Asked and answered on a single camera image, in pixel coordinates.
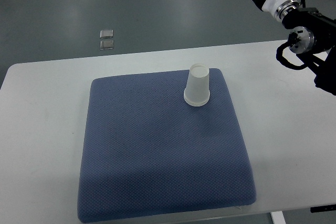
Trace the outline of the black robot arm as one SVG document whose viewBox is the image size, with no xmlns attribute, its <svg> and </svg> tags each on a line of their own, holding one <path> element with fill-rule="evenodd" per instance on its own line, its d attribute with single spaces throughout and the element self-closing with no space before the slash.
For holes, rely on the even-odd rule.
<svg viewBox="0 0 336 224">
<path fill-rule="evenodd" d="M 292 70 L 309 68 L 316 75 L 315 86 L 335 95 L 335 20 L 316 8 L 300 8 L 293 0 L 278 7 L 275 17 L 290 30 L 276 59 Z"/>
</svg>

